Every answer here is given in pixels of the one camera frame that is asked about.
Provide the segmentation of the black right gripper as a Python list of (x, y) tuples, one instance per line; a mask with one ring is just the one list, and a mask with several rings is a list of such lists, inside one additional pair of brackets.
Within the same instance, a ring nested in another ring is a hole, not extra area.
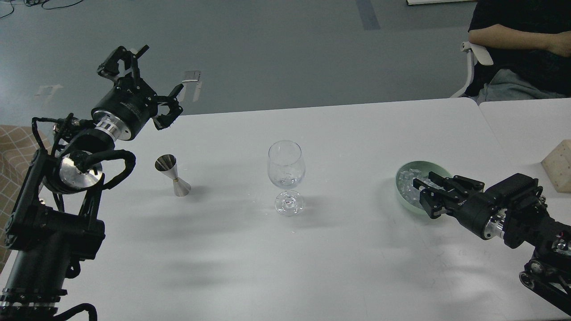
[(458, 175), (442, 177), (434, 171), (426, 179), (430, 183), (415, 178), (412, 185), (420, 191), (419, 203), (431, 219), (448, 214), (483, 240), (502, 237), (502, 210), (506, 205), (505, 195), (499, 189), (484, 190), (481, 181)]

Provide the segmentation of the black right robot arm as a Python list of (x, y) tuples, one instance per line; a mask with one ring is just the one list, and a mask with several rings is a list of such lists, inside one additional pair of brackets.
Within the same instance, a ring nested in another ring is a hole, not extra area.
[(413, 187), (419, 190), (420, 205), (430, 218), (447, 214), (479, 238), (498, 236), (512, 249), (532, 245), (534, 254), (520, 272), (520, 282), (570, 313), (571, 228), (549, 215), (537, 179), (516, 173), (489, 188), (458, 175), (430, 172), (428, 180), (415, 178)]

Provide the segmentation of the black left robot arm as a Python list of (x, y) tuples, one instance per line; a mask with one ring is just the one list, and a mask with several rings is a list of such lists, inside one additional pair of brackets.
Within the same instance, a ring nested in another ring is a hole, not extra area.
[(141, 77), (138, 61), (148, 49), (121, 45), (100, 64), (98, 75), (113, 88), (91, 119), (32, 119), (39, 147), (5, 226), (6, 246), (17, 257), (1, 292), (3, 321), (67, 321), (84, 311), (96, 321), (94, 305), (58, 313), (56, 304), (67, 294), (65, 279), (79, 276), (80, 263), (93, 260), (105, 238), (97, 218), (102, 192), (135, 168), (136, 156), (116, 149), (116, 141), (133, 140), (149, 120), (157, 130), (168, 128), (183, 112), (182, 84), (158, 95)]

